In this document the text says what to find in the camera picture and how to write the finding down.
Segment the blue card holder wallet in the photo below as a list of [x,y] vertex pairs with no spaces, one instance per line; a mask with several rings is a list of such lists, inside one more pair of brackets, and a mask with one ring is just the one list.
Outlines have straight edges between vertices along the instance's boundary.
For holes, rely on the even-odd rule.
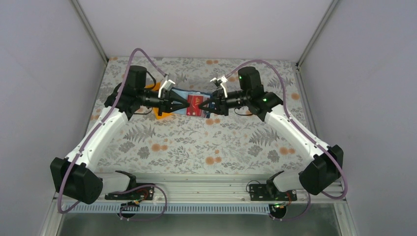
[[175,114],[190,117],[210,118],[210,112],[199,108],[199,105],[202,102],[205,102],[211,98],[210,93],[198,92],[195,90],[183,90],[178,88],[172,88],[171,91],[187,100],[189,107],[174,111],[170,113],[170,115]]

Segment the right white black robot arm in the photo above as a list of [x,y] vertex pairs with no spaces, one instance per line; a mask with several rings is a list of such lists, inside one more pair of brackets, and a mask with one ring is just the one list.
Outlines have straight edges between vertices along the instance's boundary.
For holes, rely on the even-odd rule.
[[214,78],[218,89],[199,108],[210,113],[227,116],[230,109],[246,106],[251,114],[270,125],[296,149],[301,156],[303,169],[281,171],[273,175],[266,187],[267,196],[279,200],[285,191],[304,189],[318,195],[342,174],[344,152],[338,145],[329,146],[288,112],[284,101],[273,92],[266,92],[259,71],[253,66],[238,70],[240,90],[228,92],[227,79]]

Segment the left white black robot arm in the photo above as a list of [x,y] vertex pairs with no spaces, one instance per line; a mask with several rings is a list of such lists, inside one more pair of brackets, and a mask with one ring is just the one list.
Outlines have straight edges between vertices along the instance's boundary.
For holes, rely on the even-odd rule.
[[158,108],[160,113],[171,113],[189,107],[189,103],[166,81],[159,91],[146,88],[150,75],[143,66],[131,66],[126,79],[108,96],[97,122],[65,157],[56,157],[51,165],[54,186],[59,196],[67,196],[85,204],[94,203],[99,196],[118,192],[124,199],[136,195],[136,179],[123,171],[96,174],[96,166],[111,140],[142,107]]

